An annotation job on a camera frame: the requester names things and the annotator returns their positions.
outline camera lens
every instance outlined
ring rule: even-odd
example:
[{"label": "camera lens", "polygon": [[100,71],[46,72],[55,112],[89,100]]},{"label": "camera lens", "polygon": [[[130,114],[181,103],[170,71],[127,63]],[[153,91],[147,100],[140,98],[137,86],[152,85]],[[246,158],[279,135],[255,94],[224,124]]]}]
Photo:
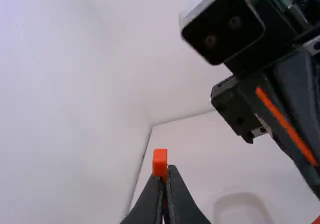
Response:
[{"label": "camera lens", "polygon": [[207,48],[214,48],[216,45],[217,45],[217,37],[215,35],[208,35],[206,38],[205,38],[205,46]]},{"label": "camera lens", "polygon": [[242,26],[242,20],[239,16],[235,16],[229,20],[228,25],[232,30],[239,29]]}]

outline orange object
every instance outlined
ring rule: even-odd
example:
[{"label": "orange object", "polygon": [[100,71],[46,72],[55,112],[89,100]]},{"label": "orange object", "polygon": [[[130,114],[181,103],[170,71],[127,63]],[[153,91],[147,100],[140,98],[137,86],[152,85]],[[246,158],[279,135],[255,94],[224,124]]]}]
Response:
[{"label": "orange object", "polygon": [[286,130],[289,134],[292,141],[295,145],[299,148],[299,150],[303,153],[305,158],[314,166],[318,166],[318,163],[313,156],[311,150],[308,146],[304,143],[302,138],[298,135],[295,129],[290,125],[290,123],[286,120],[283,114],[274,106],[274,104],[269,100],[266,93],[260,88],[257,87],[255,89],[255,93],[257,94],[258,98],[262,101],[262,103],[269,109],[269,111],[273,114],[273,116],[278,120],[280,125]]},{"label": "orange object", "polygon": [[168,150],[155,149],[152,160],[152,174],[156,177],[162,177],[164,182],[167,180],[167,164]]},{"label": "orange object", "polygon": [[311,224],[320,224],[320,216],[317,219],[315,219],[315,221]]}]

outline white wall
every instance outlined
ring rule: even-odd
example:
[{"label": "white wall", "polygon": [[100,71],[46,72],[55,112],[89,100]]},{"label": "white wall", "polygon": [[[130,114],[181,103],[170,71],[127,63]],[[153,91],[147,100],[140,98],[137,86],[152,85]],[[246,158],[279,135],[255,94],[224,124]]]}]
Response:
[{"label": "white wall", "polygon": [[192,0],[93,0],[116,45],[137,65],[153,123],[212,110],[213,85],[230,75],[208,65],[180,37],[179,13]]},{"label": "white wall", "polygon": [[229,75],[181,41],[190,0],[0,0],[0,223],[117,223],[152,123]]},{"label": "white wall", "polygon": [[0,223],[117,223],[150,129],[89,0],[0,0]]}]

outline black camera face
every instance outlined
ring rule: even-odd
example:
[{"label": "black camera face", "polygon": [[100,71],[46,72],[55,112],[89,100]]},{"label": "black camera face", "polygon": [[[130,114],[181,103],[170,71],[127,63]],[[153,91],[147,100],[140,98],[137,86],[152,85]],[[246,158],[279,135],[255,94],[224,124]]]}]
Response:
[{"label": "black camera face", "polygon": [[215,0],[182,30],[210,64],[221,64],[257,41],[265,27],[246,0]]}]

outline orange gripper tip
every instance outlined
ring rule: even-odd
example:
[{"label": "orange gripper tip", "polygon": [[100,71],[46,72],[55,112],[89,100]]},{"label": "orange gripper tip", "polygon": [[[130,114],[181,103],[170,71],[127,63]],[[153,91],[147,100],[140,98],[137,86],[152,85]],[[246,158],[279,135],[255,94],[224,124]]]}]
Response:
[{"label": "orange gripper tip", "polygon": [[155,149],[153,152],[152,160],[152,174],[155,177],[162,177],[163,181],[167,180],[167,163],[168,163],[168,150]]}]

